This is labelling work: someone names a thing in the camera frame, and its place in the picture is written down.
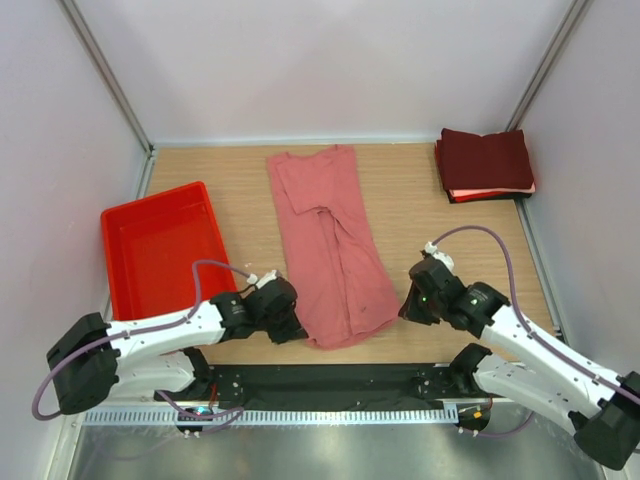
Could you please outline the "pink t shirt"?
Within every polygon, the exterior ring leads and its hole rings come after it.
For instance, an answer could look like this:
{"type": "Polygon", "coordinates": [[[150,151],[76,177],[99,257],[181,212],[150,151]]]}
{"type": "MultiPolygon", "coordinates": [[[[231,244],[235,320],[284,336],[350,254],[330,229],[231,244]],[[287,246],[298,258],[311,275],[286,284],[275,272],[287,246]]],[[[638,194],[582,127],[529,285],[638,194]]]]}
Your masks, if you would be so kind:
{"type": "Polygon", "coordinates": [[[400,308],[367,220],[350,146],[266,162],[296,314],[310,344],[352,346],[390,326],[400,308]]]}

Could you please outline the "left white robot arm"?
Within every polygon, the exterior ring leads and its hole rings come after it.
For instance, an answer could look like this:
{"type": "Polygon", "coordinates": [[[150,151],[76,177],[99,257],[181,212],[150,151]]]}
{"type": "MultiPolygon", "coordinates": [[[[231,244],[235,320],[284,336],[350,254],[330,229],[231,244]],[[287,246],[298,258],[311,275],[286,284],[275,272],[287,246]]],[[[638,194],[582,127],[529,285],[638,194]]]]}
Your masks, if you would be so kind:
{"type": "Polygon", "coordinates": [[[222,292],[185,310],[107,322],[86,314],[50,348],[46,360],[61,415],[88,411],[108,398],[185,394],[204,398],[212,377],[199,348],[264,332],[274,344],[304,339],[297,292],[276,272],[242,291],[222,292]]]}

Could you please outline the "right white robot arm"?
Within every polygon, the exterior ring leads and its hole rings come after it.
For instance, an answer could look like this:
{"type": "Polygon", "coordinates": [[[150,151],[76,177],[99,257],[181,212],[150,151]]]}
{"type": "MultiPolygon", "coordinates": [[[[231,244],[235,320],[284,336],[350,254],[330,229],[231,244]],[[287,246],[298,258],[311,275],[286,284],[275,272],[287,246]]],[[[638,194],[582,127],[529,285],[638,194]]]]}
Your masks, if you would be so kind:
{"type": "Polygon", "coordinates": [[[475,342],[452,361],[461,395],[508,398],[571,435],[592,460],[620,471],[639,447],[639,374],[621,375],[587,359],[524,316],[483,282],[464,285],[449,266],[426,256],[409,271],[400,316],[447,322],[475,342]]]}

